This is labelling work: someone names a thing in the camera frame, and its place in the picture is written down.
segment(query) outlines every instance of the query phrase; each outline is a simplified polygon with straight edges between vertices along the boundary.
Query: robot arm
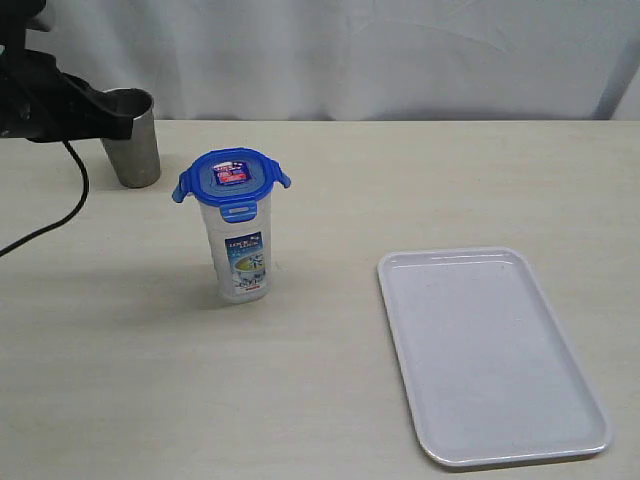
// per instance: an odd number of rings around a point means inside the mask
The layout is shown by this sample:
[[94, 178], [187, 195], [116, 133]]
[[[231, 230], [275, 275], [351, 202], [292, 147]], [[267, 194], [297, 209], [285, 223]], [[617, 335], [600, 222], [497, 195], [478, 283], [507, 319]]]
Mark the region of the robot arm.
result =
[[117, 99], [58, 70], [53, 55], [25, 49], [26, 30], [46, 30], [39, 20], [45, 0], [0, 0], [0, 138], [56, 142], [131, 138], [133, 117]]

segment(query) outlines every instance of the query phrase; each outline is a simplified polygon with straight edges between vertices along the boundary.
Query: blue lid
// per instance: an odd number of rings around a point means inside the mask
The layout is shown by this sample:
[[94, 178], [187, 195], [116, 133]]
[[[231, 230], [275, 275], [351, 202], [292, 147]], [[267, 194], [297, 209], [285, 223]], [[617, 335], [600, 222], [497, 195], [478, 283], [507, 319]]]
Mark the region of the blue lid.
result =
[[249, 148], [213, 150], [180, 174], [172, 197], [182, 203], [193, 193], [200, 202], [220, 207], [225, 220], [236, 223], [256, 216], [257, 201], [269, 195], [274, 182], [284, 188], [291, 185], [278, 162], [262, 153]]

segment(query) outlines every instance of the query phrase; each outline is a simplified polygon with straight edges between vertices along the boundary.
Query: black cable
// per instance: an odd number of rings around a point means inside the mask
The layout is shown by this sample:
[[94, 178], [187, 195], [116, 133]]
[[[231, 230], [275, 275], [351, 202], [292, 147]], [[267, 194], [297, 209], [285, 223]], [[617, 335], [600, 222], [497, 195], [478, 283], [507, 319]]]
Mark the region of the black cable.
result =
[[[4, 65], [4, 62], [2, 60], [3, 60], [2, 56], [0, 56], [0, 67], [2, 68], [2, 71], [4, 72], [4, 74], [8, 78], [13, 80], [13, 82], [18, 86], [18, 88], [22, 90], [25, 96], [31, 101], [31, 103], [41, 111], [45, 121], [49, 124], [49, 128], [51, 128], [53, 131], [57, 131], [58, 125], [56, 124], [55, 120], [49, 113], [49, 110], [31, 93], [29, 88], [23, 85], [22, 82], [19, 82], [11, 74], [11, 71]], [[73, 207], [73, 210], [71, 210], [67, 215], [65, 215], [60, 220], [53, 222], [45, 227], [39, 228], [38, 230], [35, 230], [29, 233], [28, 235], [25, 235], [24, 237], [16, 240], [12, 244], [2, 248], [0, 250], [0, 258], [4, 257], [8, 253], [13, 252], [16, 248], [21, 247], [25, 243], [33, 240], [34, 238], [39, 237], [40, 235], [43, 235], [47, 232], [50, 232], [51, 230], [55, 230], [56, 228], [63, 226], [64, 224], [69, 222], [73, 217], [75, 217], [80, 210], [82, 210], [82, 207], [87, 201], [87, 196], [89, 195], [89, 175], [87, 174], [87, 167], [85, 167], [84, 163], [82, 162], [82, 159], [80, 158], [80, 155], [78, 155], [78, 153], [71, 146], [68, 140], [62, 140], [62, 144], [69, 152], [69, 155], [71, 155], [73, 160], [76, 162], [78, 169], [80, 169], [80, 174], [82, 175], [82, 194], [80, 195], [80, 200], [78, 200], [78, 203], [76, 204], [76, 206]]]
[[63, 226], [65, 223], [69, 222], [73, 217], [75, 217], [80, 210], [82, 210], [84, 203], [87, 201], [87, 196], [89, 195], [89, 175], [87, 174], [87, 168], [85, 167], [78, 153], [74, 150], [74, 148], [71, 146], [71, 144], [67, 140], [63, 140], [62, 144], [65, 146], [65, 148], [67, 149], [71, 157], [75, 160], [76, 165], [78, 165], [78, 168], [80, 169], [80, 174], [82, 175], [82, 195], [80, 196], [80, 200], [78, 201], [76, 206], [73, 207], [73, 210], [71, 210], [65, 217], [61, 218], [57, 222], [53, 222], [52, 224], [47, 225], [46, 227], [39, 228], [38, 230], [35, 230], [29, 233], [28, 235], [25, 235], [19, 240], [16, 240], [11, 245], [7, 245], [3, 249], [1, 249], [0, 257], [3, 257], [10, 252], [13, 252], [16, 248], [21, 247], [25, 243], [33, 240], [36, 237], [39, 237], [40, 235], [43, 235], [47, 232], [50, 232], [51, 230], [55, 230], [56, 228]]

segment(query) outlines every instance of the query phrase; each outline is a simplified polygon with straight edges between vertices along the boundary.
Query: plastic food container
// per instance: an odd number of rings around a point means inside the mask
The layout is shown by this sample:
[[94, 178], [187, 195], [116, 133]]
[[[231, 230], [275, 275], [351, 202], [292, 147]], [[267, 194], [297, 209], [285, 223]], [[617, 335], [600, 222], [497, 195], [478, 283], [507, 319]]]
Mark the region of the plastic food container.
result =
[[173, 200], [193, 194], [207, 227], [221, 296], [232, 303], [269, 292], [274, 182], [291, 180], [278, 162], [248, 148], [214, 150], [180, 174]]

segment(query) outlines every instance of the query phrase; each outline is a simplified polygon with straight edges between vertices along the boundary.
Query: tray rim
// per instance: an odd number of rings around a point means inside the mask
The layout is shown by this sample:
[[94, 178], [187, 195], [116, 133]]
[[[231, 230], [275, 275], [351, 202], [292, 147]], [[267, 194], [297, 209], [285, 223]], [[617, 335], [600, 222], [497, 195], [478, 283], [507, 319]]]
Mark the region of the tray rim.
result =
[[[404, 355], [404, 352], [402, 351], [402, 343], [399, 340], [400, 335], [397, 330], [397, 322], [394, 319], [395, 314], [394, 312], [392, 312], [392, 309], [389, 307], [389, 304], [391, 301], [390, 285], [388, 284], [388, 280], [384, 274], [384, 268], [390, 260], [397, 258], [399, 256], [407, 257], [407, 256], [418, 256], [418, 255], [442, 255], [442, 254], [455, 255], [455, 254], [461, 254], [461, 253], [468, 253], [473, 255], [473, 254], [500, 253], [500, 252], [513, 255], [514, 257], [518, 258], [518, 260], [522, 263], [524, 269], [526, 270], [526, 274], [529, 275], [530, 279], [533, 282], [534, 287], [536, 288], [538, 294], [540, 295], [542, 303], [549, 314], [551, 322], [553, 323], [554, 327], [558, 332], [560, 340], [564, 343], [569, 355], [571, 356], [571, 359], [573, 360], [577, 368], [578, 374], [582, 378], [589, 394], [591, 395], [591, 398], [595, 406], [600, 412], [600, 415], [602, 415], [604, 428], [605, 428], [604, 435], [601, 441], [599, 442], [599, 444], [596, 445], [595, 447], [587, 448], [587, 449], [571, 449], [571, 450], [531, 453], [531, 454], [523, 454], [523, 455], [505, 455], [505, 456], [497, 456], [497, 457], [469, 458], [464, 460], [456, 460], [456, 459], [447, 458], [445, 455], [438, 453], [437, 449], [433, 448], [433, 446], [429, 444], [428, 439], [422, 438], [420, 435], [420, 432], [422, 431], [422, 429], [418, 428], [418, 426], [421, 424], [419, 420], [420, 417], [419, 417], [419, 414], [417, 414], [417, 407], [415, 404], [416, 395], [410, 379], [407, 380], [408, 368], [406, 367], [406, 357]], [[402, 383], [405, 388], [406, 400], [407, 400], [407, 403], [409, 404], [409, 411], [411, 413], [411, 419], [414, 426], [414, 434], [416, 436], [416, 439], [418, 440], [420, 448], [422, 448], [422, 450], [424, 450], [424, 452], [435, 462], [448, 468], [462, 469], [466, 467], [500, 465], [500, 464], [517, 463], [517, 462], [536, 462], [540, 460], [551, 461], [552, 459], [559, 459], [559, 458], [569, 459], [569, 458], [575, 458], [575, 457], [579, 458], [579, 457], [592, 456], [607, 450], [611, 446], [613, 442], [614, 432], [613, 432], [613, 426], [610, 420], [610, 416], [605, 410], [605, 408], [603, 407], [601, 398], [598, 395], [598, 393], [594, 390], [591, 381], [587, 378], [587, 376], [585, 376], [582, 362], [580, 358], [576, 355], [576, 350], [573, 344], [569, 341], [568, 336], [565, 332], [565, 329], [562, 327], [561, 322], [558, 320], [558, 317], [554, 309], [552, 308], [549, 302], [549, 299], [547, 298], [547, 295], [542, 289], [541, 284], [538, 281], [538, 278], [536, 277], [533, 269], [531, 268], [530, 263], [527, 261], [526, 257], [522, 255], [520, 252], [512, 248], [502, 247], [502, 246], [392, 251], [387, 253], [380, 259], [377, 266], [377, 273], [378, 273], [378, 281], [380, 284], [380, 289], [381, 289], [382, 297], [384, 301], [385, 311], [387, 313], [387, 321], [389, 323], [389, 329], [391, 330], [393, 345], [396, 351], [398, 365], [400, 367]]]

